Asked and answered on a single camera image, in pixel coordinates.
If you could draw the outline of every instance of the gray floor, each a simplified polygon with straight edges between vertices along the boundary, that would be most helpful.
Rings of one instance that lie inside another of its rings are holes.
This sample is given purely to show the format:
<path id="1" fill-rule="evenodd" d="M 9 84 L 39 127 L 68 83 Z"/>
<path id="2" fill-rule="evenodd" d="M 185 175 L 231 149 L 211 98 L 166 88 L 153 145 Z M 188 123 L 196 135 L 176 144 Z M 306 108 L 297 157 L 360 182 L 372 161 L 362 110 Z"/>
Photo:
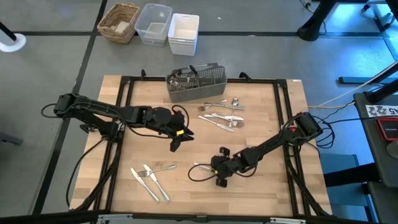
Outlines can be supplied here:
<path id="1" fill-rule="evenodd" d="M 109 0 L 106 11 L 116 2 Z M 296 0 L 137 0 L 165 4 L 174 12 L 200 16 L 200 31 L 295 32 L 309 17 Z M 101 1 L 0 1 L 0 21 L 12 30 L 91 31 Z M 372 11 L 361 12 L 362 4 L 339 4 L 326 19 L 328 32 L 379 32 Z M 380 15 L 387 13 L 379 10 Z M 387 33 L 397 43 L 395 25 Z M 73 88 L 88 36 L 27 36 L 27 45 L 14 54 L 0 54 L 0 131 L 24 139 L 21 146 L 0 144 L 0 217 L 31 212 L 47 165 L 58 125 L 45 119 L 40 109 Z M 135 36 L 119 45 L 98 36 L 80 93 L 96 98 L 103 75 L 163 76 L 171 69 L 207 62 L 226 67 L 229 77 L 246 72 L 253 78 L 302 79 L 309 105 L 318 105 L 354 88 L 339 85 L 342 75 L 371 77 L 393 62 L 381 37 L 321 37 L 305 42 L 298 37 L 199 36 L 194 57 L 172 55 L 168 44 L 151 47 Z M 375 86 L 367 86 L 361 91 Z M 342 105 L 348 95 L 334 102 Z M 326 116 L 330 110 L 311 110 Z M 331 120 L 355 118 L 354 107 L 344 109 Z M 72 121 L 45 202 L 45 213 L 66 211 L 65 191 L 73 166 L 82 154 L 86 135 Z M 356 154 L 360 164 L 372 162 L 360 122 L 339 123 L 332 149 L 327 153 Z M 363 219 L 361 208 L 335 207 L 342 217 Z"/>

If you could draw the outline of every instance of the black table leg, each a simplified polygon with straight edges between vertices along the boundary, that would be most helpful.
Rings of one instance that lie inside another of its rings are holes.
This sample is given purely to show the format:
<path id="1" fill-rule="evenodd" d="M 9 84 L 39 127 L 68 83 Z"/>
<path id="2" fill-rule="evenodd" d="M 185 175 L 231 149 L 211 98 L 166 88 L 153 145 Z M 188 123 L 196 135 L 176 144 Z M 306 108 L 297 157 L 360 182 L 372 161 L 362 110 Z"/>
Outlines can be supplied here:
<path id="1" fill-rule="evenodd" d="M 322 0 L 312 17 L 302 27 L 298 28 L 297 35 L 303 40 L 317 40 L 322 22 L 326 19 L 331 9 L 333 9 L 336 2 L 337 0 Z"/>
<path id="2" fill-rule="evenodd" d="M 327 187 L 340 186 L 360 182 L 379 182 L 380 176 L 375 163 L 357 166 L 354 168 L 331 172 L 323 175 Z"/>
<path id="3" fill-rule="evenodd" d="M 0 132 L 0 142 L 9 142 L 13 144 L 22 144 L 23 140 L 12 137 L 8 134 L 4 134 Z"/>

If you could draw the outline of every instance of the black metal frame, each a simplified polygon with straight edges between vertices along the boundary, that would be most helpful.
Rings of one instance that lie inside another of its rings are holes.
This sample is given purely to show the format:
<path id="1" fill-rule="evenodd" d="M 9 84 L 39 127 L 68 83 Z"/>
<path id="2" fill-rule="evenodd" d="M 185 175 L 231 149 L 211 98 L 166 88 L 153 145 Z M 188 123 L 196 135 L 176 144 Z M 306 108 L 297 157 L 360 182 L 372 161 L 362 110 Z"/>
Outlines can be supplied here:
<path id="1" fill-rule="evenodd" d="M 123 91 L 128 84 L 128 92 L 127 92 L 127 98 L 126 98 L 126 105 L 130 105 L 131 98 L 132 98 L 132 91 L 134 88 L 134 83 L 136 81 L 146 81 L 146 82 L 164 82 L 165 78 L 164 77 L 147 77 L 145 71 L 141 71 L 141 76 L 140 77 L 126 77 L 123 76 L 121 78 L 120 86 L 119 86 L 119 91 L 118 91 L 118 97 L 116 99 L 116 105 L 120 106 L 121 105 L 121 100 L 123 98 Z M 277 114 L 278 114 L 278 120 L 279 120 L 279 125 L 282 126 L 284 124 L 284 118 L 283 118 L 283 112 L 282 112 L 282 104 L 280 100 L 280 95 L 279 95 L 279 87 L 282 87 L 283 94 L 284 94 L 284 100 L 285 100 L 285 107 L 287 110 L 287 115 L 288 119 L 292 117 L 292 109 L 290 105 L 290 100 L 289 100 L 289 92 L 287 91 L 287 82 L 286 80 L 275 80 L 275 79 L 252 79 L 250 78 L 246 73 L 242 72 L 239 75 L 239 78 L 229 78 L 228 83 L 263 83 L 263 84 L 272 84 L 274 87 L 274 94 L 275 94 L 275 103 L 277 106 Z M 123 139 L 121 142 L 118 143 L 116 152 L 121 152 L 123 144 Z M 284 146 L 284 159 L 290 160 L 289 156 L 289 147 Z M 101 168 L 101 176 L 103 176 L 104 172 L 106 171 L 108 165 L 109 165 L 109 160 L 110 160 L 110 154 L 112 150 L 112 143 L 108 143 L 106 146 L 106 151 L 104 155 L 104 161 L 102 164 Z M 304 182 L 304 176 L 303 176 L 303 170 L 302 170 L 302 163 L 299 154 L 295 157 L 295 163 L 297 167 L 297 173 L 301 180 Z M 293 216 L 299 215 L 299 208 L 297 205 L 297 199 L 296 199 L 296 194 L 295 194 L 295 188 L 294 188 L 294 181 L 291 175 L 288 172 L 288 167 L 286 165 L 286 174 L 287 174 L 287 180 L 288 180 L 288 185 L 289 185 L 289 194 L 290 194 L 290 201 L 291 201 L 291 206 L 292 206 L 292 211 L 293 211 Z M 109 189 L 108 189 L 108 194 L 106 197 L 106 205 L 105 205 L 105 210 L 110 210 L 111 209 L 111 204 L 112 204 L 112 199 L 113 199 L 113 193 L 116 185 L 116 176 L 118 173 L 118 169 L 115 169 L 114 173 L 111 176 L 111 180 L 109 183 Z M 101 196 L 102 194 L 99 194 L 95 200 L 95 205 L 93 209 L 97 210 L 100 209 L 100 201 L 101 201 Z M 304 212 L 306 215 L 310 214 L 310 207 L 307 202 L 307 200 L 302 196 L 303 199 L 303 207 L 304 207 Z M 168 220 L 191 220 L 191 221 L 196 221 L 196 222 L 210 222 L 210 221 L 251 221 L 251 222 L 268 222 L 271 218 L 270 217 L 246 217 L 246 216 L 227 216 L 227 215 L 171 215 L 171 214 L 147 214 L 147 213 L 135 213 L 133 214 L 135 218 L 150 218 L 150 219 L 168 219 Z"/>

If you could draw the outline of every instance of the clear plastic container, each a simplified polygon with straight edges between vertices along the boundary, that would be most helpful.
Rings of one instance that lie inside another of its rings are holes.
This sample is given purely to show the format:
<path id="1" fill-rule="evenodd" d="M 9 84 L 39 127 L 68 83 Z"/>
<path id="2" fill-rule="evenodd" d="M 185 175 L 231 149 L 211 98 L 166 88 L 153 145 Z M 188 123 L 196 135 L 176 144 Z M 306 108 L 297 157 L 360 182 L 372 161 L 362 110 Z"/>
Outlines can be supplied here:
<path id="1" fill-rule="evenodd" d="M 134 28 L 144 44 L 163 47 L 171 18 L 171 7 L 149 3 L 145 5 Z"/>

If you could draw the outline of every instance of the silver spoon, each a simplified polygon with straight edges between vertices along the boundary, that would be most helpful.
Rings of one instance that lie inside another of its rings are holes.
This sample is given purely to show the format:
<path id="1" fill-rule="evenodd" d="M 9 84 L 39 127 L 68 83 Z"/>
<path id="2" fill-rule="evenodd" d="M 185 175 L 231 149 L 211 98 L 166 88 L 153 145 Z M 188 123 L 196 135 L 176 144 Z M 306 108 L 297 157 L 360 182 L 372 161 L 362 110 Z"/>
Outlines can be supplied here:
<path id="1" fill-rule="evenodd" d="M 238 106 L 239 105 L 239 99 L 237 97 L 232 99 L 232 105 L 234 105 L 234 106 Z M 231 116 L 233 116 L 233 115 L 234 115 L 234 109 L 232 109 Z M 229 122 L 228 127 L 232 128 L 232 120 Z"/>

